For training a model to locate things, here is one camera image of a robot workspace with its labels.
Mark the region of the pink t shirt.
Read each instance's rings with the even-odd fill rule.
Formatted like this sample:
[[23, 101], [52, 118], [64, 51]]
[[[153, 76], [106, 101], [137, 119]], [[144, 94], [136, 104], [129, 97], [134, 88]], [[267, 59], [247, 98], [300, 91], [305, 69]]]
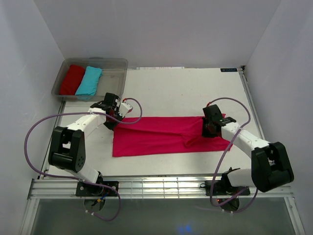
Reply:
[[113, 131], [113, 157], [215, 152], [229, 141], [202, 136], [202, 117], [143, 117], [135, 124], [119, 124]]

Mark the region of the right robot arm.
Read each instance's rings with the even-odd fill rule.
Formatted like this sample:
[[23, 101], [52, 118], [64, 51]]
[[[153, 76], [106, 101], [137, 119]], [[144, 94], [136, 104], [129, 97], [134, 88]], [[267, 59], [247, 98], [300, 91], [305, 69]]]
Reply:
[[242, 150], [251, 159], [248, 169], [232, 169], [212, 182], [218, 191], [233, 194], [238, 188], [255, 187], [267, 192], [294, 181], [294, 173], [285, 146], [268, 142], [243, 129], [231, 117], [223, 117], [217, 105], [203, 109], [202, 136], [220, 137]]

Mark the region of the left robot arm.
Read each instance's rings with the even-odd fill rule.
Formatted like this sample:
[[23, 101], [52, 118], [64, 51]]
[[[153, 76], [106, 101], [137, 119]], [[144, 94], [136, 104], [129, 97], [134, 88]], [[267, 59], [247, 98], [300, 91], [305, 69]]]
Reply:
[[98, 180], [100, 172], [86, 163], [85, 140], [100, 125], [113, 130], [132, 109], [117, 95], [107, 93], [104, 100], [92, 104], [87, 114], [74, 123], [54, 128], [48, 163], [88, 182], [87, 190], [92, 195], [100, 195], [104, 184]]

